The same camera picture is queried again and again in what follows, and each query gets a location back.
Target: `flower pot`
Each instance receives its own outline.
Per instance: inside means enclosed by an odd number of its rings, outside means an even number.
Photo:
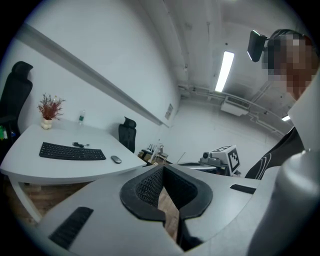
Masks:
[[[45,130],[51,129],[52,127],[52,120],[47,120],[42,118],[41,120],[41,127]]]

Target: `white wall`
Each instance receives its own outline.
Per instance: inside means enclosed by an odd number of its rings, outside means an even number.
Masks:
[[[240,160],[238,170],[245,177],[249,169],[279,140],[247,118],[222,112],[210,104],[181,100],[164,140],[163,151],[172,163],[176,163],[184,152],[180,163],[198,162],[205,151],[236,145]]]
[[[163,123],[180,94],[138,0],[47,0],[26,23],[108,79]]]
[[[86,125],[106,129],[116,138],[118,138],[118,125],[124,122],[124,116],[135,120],[137,123],[136,154],[148,147],[150,143],[162,139],[168,130],[164,125],[153,123],[102,93],[17,39],[12,41],[1,65],[1,91],[12,66],[18,61],[24,61],[33,66],[28,77],[33,83],[33,88],[18,120],[21,132],[31,124],[40,123],[41,114],[37,106],[43,93],[57,95],[66,100],[63,103],[62,118],[77,121],[80,111],[85,109]]]

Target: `water bottle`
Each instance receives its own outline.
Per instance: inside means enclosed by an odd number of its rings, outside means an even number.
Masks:
[[[79,115],[79,120],[78,120],[79,125],[82,125],[84,123],[85,114],[86,114],[86,111],[82,110]]]

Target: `ceiling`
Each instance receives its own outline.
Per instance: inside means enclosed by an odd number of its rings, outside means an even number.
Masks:
[[[139,0],[169,57],[185,98],[221,104],[214,93],[224,51],[234,53],[223,89],[250,103],[250,111],[281,134],[292,127],[280,118],[294,104],[279,82],[268,81],[261,62],[247,54],[251,30],[267,37],[277,29],[305,33],[294,12],[273,0]]]

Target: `wooden floor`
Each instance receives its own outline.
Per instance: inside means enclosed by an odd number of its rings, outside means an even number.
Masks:
[[[78,190],[82,189],[89,183],[78,183],[71,185],[26,185],[25,193],[34,203],[41,215],[45,215],[51,208],[59,204]],[[7,197],[9,207],[16,217],[31,225],[36,225],[34,219],[29,215],[24,206],[18,199],[10,181],[4,177],[3,192]],[[172,202],[165,188],[159,196],[158,209],[165,212],[166,223],[165,230],[176,241],[179,222],[179,211]]]

